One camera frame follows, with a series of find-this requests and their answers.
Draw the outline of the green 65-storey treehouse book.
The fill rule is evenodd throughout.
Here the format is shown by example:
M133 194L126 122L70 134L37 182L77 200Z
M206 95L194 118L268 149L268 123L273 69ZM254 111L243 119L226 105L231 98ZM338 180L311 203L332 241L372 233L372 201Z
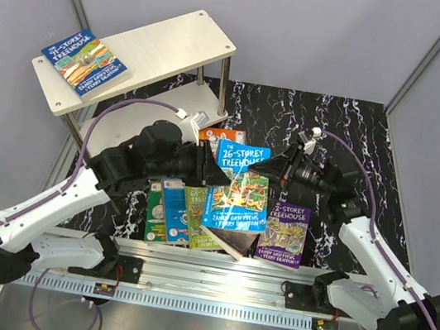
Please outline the green 65-storey treehouse book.
M189 247L198 251L220 251L217 244L201 227L208 189L186 186L185 205L188 219Z

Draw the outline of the blue 26-storey treehouse book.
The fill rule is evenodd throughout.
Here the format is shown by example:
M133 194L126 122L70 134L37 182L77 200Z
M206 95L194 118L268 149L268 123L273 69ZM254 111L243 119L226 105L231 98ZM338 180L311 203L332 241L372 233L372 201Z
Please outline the blue 26-storey treehouse book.
M208 189L202 219L205 227L251 234L265 230L269 180L249 166L270 156L269 148L220 140L216 161L230 183Z

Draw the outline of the light blue paperback book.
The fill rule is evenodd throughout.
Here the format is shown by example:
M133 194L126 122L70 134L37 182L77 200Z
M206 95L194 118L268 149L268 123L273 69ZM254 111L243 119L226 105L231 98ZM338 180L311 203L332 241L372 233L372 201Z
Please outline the light blue paperback book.
M189 244L189 230L184 183L181 179L171 178L164 178L161 183L166 242L171 245L187 246Z

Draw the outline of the dark tale of two cities book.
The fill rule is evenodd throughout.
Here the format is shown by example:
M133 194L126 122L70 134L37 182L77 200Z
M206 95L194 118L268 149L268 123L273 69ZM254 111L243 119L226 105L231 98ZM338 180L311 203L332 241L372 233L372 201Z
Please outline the dark tale of two cities book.
M247 254L254 241L258 238L257 233L236 232L226 229L215 229L201 226L219 246L235 261L239 261Z

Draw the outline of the blue 91-storey treehouse book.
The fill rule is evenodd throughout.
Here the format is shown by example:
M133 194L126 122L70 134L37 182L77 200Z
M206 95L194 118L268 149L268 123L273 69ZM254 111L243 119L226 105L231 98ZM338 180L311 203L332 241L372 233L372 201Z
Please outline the blue 91-storey treehouse book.
M82 102L131 77L125 64L88 29L48 45L41 52Z

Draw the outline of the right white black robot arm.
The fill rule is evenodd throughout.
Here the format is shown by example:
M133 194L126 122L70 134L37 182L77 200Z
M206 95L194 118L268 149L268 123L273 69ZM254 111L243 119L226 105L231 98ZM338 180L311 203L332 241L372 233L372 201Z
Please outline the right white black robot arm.
M339 309L365 330L440 330L440 295L430 295L404 268L373 223L373 213L356 195L356 170L343 171L330 160L323 168L296 144L283 154L250 165L250 170L293 194L321 197L320 215L360 261L378 295L368 294L344 272L319 275L310 303L320 313Z

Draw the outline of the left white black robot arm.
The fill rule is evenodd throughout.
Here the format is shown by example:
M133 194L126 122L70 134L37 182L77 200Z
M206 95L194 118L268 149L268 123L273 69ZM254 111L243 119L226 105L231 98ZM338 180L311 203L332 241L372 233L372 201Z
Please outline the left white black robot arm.
M151 179L181 179L187 186L231 183L207 141L186 141L174 123L154 122L109 147L64 182L0 211L0 285L33 269L64 269L100 278L120 276L118 244L109 235L46 237L45 232L87 208L121 197Z

